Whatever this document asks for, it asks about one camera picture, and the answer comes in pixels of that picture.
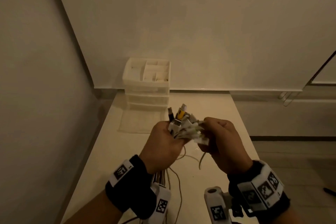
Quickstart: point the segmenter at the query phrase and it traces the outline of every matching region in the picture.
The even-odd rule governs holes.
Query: black wrist strap
[[[114,187],[108,181],[105,192],[112,204],[122,213],[131,208],[140,219],[144,220],[152,215],[156,207],[156,195],[151,190],[152,175],[147,173],[138,155],[133,156],[129,162],[133,168],[123,175]]]
[[[290,199],[287,197],[287,195],[282,192],[279,201],[277,201],[267,210],[250,212],[250,205],[247,203],[246,199],[237,186],[240,183],[252,181],[257,175],[261,173],[263,166],[263,163],[254,160],[252,167],[245,173],[238,175],[228,175],[227,177],[230,181],[229,194],[241,204],[247,216],[256,216],[259,220],[267,222],[277,218],[280,214],[289,208]]]

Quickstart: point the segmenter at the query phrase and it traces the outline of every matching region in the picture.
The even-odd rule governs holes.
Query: baseboard
[[[252,141],[336,141],[335,136],[250,136]]]

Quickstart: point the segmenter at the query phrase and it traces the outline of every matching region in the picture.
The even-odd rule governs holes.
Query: hand
[[[211,154],[217,166],[227,174],[244,173],[253,162],[232,122],[207,117],[204,119],[206,133],[210,131],[209,146],[200,145],[203,152]]]
[[[139,158],[147,172],[154,174],[171,166],[178,158],[187,139],[174,139],[168,131],[169,121],[160,121],[152,129]]]

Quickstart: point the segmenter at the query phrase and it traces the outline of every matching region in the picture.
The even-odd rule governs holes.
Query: right hand
[[[253,162],[247,154],[232,122],[206,117],[204,128],[210,139],[209,146],[198,145],[211,154],[217,166],[227,174],[240,174],[250,169]]]

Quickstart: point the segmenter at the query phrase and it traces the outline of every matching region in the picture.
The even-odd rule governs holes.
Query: floor
[[[336,142],[253,142],[269,164],[304,223],[336,223]]]

